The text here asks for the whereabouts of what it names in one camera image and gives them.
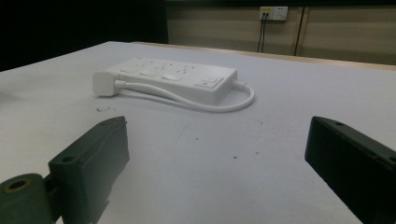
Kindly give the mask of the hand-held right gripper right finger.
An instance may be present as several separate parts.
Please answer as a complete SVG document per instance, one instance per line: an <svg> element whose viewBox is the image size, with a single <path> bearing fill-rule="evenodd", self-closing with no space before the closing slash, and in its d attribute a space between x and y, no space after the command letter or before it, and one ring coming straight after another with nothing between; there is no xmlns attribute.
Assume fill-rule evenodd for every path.
<svg viewBox="0 0 396 224"><path fill-rule="evenodd" d="M363 224L396 224L396 151L345 123L313 117L304 158Z"/></svg>

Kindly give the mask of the white power plug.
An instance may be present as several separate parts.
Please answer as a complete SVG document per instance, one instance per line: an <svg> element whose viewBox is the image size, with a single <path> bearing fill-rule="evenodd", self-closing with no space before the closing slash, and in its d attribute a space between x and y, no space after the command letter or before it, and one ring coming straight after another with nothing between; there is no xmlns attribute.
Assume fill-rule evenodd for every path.
<svg viewBox="0 0 396 224"><path fill-rule="evenodd" d="M120 89L116 86L117 77L108 72L99 72L92 75L92 90L96 96L114 96Z"/></svg>

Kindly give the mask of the white wall socket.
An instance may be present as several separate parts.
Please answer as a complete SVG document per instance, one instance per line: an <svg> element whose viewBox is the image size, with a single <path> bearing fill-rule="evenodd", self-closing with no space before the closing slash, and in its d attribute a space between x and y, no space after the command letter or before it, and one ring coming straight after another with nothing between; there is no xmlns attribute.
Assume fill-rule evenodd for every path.
<svg viewBox="0 0 396 224"><path fill-rule="evenodd" d="M285 21L288 15L287 7L273 7L273 20Z"/></svg>

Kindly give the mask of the yellow-white wall socket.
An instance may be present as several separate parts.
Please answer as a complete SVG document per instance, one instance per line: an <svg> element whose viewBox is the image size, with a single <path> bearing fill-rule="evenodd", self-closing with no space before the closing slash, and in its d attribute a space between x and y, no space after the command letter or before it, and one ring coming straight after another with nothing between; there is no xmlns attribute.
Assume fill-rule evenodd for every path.
<svg viewBox="0 0 396 224"><path fill-rule="evenodd" d="M273 19L274 8L273 7L260 7L261 20L271 21Z"/></svg>

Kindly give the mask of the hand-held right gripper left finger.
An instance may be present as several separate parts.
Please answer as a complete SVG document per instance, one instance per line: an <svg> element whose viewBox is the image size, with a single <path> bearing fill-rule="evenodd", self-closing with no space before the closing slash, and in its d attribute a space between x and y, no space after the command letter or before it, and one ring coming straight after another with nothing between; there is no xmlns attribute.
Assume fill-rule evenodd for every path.
<svg viewBox="0 0 396 224"><path fill-rule="evenodd" d="M64 224L96 224L128 163L125 117L104 120L49 162Z"/></svg>

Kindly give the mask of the white power strip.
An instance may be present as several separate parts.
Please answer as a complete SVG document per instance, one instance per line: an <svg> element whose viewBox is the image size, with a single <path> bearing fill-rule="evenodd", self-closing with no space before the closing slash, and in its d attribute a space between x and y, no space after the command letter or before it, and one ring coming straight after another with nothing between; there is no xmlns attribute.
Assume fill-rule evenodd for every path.
<svg viewBox="0 0 396 224"><path fill-rule="evenodd" d="M121 80L144 83L203 105L219 105L232 90L237 70L229 67L133 58L107 68Z"/></svg>

